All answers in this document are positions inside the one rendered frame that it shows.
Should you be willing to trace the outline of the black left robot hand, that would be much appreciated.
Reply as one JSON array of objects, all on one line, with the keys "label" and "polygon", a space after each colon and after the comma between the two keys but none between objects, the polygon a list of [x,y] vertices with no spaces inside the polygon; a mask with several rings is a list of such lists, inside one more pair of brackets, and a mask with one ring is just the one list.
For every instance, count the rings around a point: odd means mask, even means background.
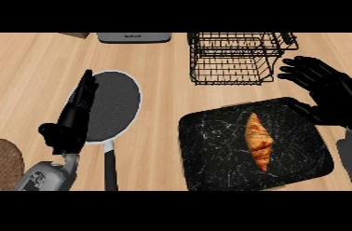
[{"label": "black left robot hand", "polygon": [[99,87],[91,71],[85,70],[72,99],[66,103],[56,123],[44,123],[38,133],[54,155],[78,154],[87,139],[88,113]]}]

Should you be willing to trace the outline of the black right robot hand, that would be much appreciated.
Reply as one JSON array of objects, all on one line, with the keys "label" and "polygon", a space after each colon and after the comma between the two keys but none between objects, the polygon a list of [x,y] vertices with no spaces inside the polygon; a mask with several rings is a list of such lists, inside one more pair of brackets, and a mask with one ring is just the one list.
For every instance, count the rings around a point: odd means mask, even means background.
[{"label": "black right robot hand", "polygon": [[295,56],[283,59],[277,78],[291,81],[314,102],[288,104],[294,112],[314,125],[352,129],[352,77],[319,59]]}]

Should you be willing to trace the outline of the golden brown croissant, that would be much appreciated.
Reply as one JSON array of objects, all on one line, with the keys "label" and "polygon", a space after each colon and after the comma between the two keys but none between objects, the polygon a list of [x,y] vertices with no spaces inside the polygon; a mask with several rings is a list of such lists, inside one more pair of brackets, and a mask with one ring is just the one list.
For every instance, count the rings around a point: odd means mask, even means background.
[{"label": "golden brown croissant", "polygon": [[267,171],[273,139],[254,113],[249,114],[243,127],[243,140],[254,163],[261,172]]}]

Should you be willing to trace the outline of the black marble tray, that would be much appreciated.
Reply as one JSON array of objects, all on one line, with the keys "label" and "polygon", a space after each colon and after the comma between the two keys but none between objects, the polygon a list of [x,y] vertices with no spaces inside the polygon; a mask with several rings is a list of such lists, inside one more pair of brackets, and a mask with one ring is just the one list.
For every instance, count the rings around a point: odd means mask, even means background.
[{"label": "black marble tray", "polygon": [[[292,112],[289,97],[184,115],[178,120],[186,188],[254,191],[326,175],[332,158],[314,125]],[[249,115],[273,139],[267,171],[260,171],[243,141]]]}]

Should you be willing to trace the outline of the grey frying pan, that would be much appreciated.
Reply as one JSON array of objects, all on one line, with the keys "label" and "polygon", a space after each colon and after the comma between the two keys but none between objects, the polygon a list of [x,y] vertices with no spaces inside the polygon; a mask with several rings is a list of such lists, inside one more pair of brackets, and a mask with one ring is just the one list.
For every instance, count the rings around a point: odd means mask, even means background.
[{"label": "grey frying pan", "polygon": [[[99,87],[88,113],[85,143],[103,145],[104,190],[116,191],[113,139],[122,134],[135,119],[141,105],[141,91],[134,78],[124,72],[103,71],[91,75]],[[72,99],[73,91],[69,94],[67,102]]]}]

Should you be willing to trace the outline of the brown woven placemat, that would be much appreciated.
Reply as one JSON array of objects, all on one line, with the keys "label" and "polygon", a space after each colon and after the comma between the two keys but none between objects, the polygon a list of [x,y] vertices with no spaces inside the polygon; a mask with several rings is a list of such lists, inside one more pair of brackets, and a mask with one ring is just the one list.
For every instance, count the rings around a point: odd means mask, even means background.
[{"label": "brown woven placemat", "polygon": [[10,191],[22,176],[25,163],[16,145],[0,139],[0,191]]}]

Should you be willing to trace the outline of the brown wooden block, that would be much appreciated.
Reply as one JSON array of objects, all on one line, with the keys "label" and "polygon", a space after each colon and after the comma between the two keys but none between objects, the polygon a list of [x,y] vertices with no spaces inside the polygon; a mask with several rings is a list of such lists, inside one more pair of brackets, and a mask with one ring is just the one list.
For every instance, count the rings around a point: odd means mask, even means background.
[{"label": "brown wooden block", "polygon": [[88,33],[59,33],[59,34],[63,34],[76,38],[82,38],[82,39],[88,37]]}]

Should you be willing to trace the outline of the grey appliance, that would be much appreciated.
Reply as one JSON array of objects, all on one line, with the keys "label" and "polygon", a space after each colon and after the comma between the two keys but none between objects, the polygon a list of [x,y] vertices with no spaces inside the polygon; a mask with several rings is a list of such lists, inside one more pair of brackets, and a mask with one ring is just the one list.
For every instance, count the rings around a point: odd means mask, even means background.
[{"label": "grey appliance", "polygon": [[97,33],[101,43],[115,44],[164,43],[170,37],[171,33]]}]

